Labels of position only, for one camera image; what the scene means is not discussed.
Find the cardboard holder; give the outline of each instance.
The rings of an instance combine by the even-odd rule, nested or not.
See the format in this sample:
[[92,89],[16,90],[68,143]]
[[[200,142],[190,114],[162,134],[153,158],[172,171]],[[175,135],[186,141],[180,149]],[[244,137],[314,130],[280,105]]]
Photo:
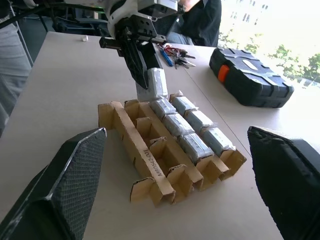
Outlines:
[[227,150],[221,159],[202,158],[195,166],[170,135],[146,102],[126,101],[98,105],[99,127],[116,129],[129,159],[143,179],[133,183],[130,201],[148,196],[155,206],[185,199],[196,187],[200,191],[218,178],[233,176],[245,158],[238,151]]

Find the table surface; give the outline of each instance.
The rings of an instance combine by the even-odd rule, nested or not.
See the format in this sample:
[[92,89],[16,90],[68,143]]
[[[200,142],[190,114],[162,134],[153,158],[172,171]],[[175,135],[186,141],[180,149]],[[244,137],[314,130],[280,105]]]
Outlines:
[[[117,51],[101,49],[99,37],[90,36],[88,42],[80,39],[79,35],[47,34],[0,139],[0,221],[64,141],[98,127],[98,104],[137,97],[135,82]],[[255,183],[247,129],[251,125],[294,129],[310,137],[306,130],[318,120],[310,110],[312,103],[298,108],[298,94],[294,94],[282,109],[244,107],[209,68],[213,48],[183,48],[196,56],[197,66],[176,70],[162,61],[169,93],[181,90],[218,123],[248,161],[234,177],[217,181],[206,191],[195,190],[179,204],[155,208],[150,199],[130,203],[132,183],[140,178],[118,134],[108,131],[84,239],[282,239]]]

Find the white small object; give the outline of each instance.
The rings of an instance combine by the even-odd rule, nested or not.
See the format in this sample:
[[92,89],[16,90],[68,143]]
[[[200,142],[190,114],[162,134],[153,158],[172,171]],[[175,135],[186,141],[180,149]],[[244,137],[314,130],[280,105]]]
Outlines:
[[217,127],[205,130],[202,134],[202,138],[218,157],[220,157],[225,150],[236,150],[236,147],[232,142]]
[[196,133],[182,135],[178,139],[178,144],[182,150],[188,155],[194,165],[199,159],[214,155],[214,152],[201,140]]
[[135,83],[139,102],[149,102],[168,97],[165,70],[153,67],[147,70],[149,87],[144,89]]
[[198,134],[203,128],[217,127],[217,124],[213,123],[202,111],[187,111],[184,118]]
[[89,38],[87,35],[84,35],[81,40],[82,42],[88,42]]
[[167,114],[176,114],[177,111],[174,106],[166,99],[162,98],[149,103],[150,108],[154,111],[155,115],[162,120]]
[[181,116],[185,115],[187,110],[198,109],[188,98],[185,96],[177,96],[172,100],[172,105],[175,107]]
[[168,114],[163,118],[163,125],[169,131],[169,133],[178,138],[182,134],[194,133],[195,131],[189,123],[179,114]]

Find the person's leg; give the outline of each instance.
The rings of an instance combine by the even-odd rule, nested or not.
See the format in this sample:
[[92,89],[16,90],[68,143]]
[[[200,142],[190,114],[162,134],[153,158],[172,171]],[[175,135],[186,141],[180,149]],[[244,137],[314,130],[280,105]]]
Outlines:
[[184,44],[184,45],[193,45],[192,39],[188,36],[176,33],[174,31],[170,32],[166,37],[167,43],[170,44]]
[[17,33],[10,24],[0,29],[0,136],[26,83],[31,66]]

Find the person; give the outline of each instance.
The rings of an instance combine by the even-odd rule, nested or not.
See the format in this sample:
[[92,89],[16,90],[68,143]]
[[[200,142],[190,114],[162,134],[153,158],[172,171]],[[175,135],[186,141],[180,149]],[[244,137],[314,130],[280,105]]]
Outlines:
[[[0,23],[9,19],[9,7],[0,0]],[[17,31],[13,24],[0,29],[0,137],[31,71]]]
[[221,0],[180,0],[185,14],[167,36],[168,43],[217,47]]

